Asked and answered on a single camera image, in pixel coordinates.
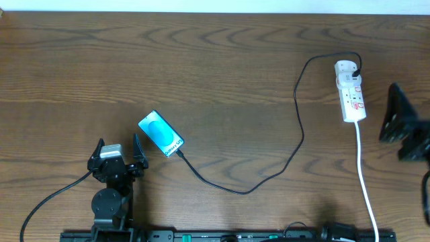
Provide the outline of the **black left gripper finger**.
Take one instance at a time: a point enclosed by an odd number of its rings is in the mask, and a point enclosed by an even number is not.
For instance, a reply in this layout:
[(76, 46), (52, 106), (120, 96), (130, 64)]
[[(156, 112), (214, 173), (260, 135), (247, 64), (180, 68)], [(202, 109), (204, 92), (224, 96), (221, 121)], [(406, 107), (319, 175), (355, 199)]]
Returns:
[(88, 162), (87, 162), (87, 169), (89, 171), (95, 171), (95, 170), (99, 169), (99, 167), (102, 163), (101, 149), (104, 146), (105, 146), (104, 140), (102, 138), (99, 139), (99, 142), (98, 142), (94, 152), (92, 153), (92, 155), (90, 156), (90, 158), (88, 159)]
[(148, 160), (144, 154), (137, 134), (134, 134), (133, 136), (133, 158), (143, 169), (148, 169)]

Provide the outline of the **blue Galaxy smartphone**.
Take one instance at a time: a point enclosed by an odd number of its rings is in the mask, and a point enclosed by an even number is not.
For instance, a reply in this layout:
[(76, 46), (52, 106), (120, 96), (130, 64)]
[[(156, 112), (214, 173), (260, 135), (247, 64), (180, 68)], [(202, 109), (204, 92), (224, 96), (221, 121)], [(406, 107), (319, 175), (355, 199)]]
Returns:
[(138, 123), (138, 127), (166, 157), (170, 157), (185, 143), (179, 133), (156, 110), (145, 116)]

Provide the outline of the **white power strip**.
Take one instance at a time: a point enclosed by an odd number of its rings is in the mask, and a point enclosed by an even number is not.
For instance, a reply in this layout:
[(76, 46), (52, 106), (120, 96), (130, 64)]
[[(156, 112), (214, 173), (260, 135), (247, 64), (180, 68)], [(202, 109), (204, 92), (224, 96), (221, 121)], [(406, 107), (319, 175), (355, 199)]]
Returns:
[(351, 73), (340, 73), (336, 78), (343, 121), (358, 122), (366, 118), (366, 109), (361, 90), (361, 76), (353, 77)]

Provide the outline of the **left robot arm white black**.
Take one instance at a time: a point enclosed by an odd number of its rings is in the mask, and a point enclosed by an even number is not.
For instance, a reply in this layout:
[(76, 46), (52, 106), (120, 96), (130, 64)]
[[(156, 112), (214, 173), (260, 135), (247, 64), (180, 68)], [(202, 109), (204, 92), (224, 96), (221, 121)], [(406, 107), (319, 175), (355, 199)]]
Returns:
[(124, 161), (120, 144), (106, 145), (100, 139), (87, 162), (93, 177), (106, 185), (92, 201), (92, 241), (145, 241), (145, 232), (133, 226), (133, 183), (144, 175), (148, 160), (138, 135), (133, 136), (134, 163)]

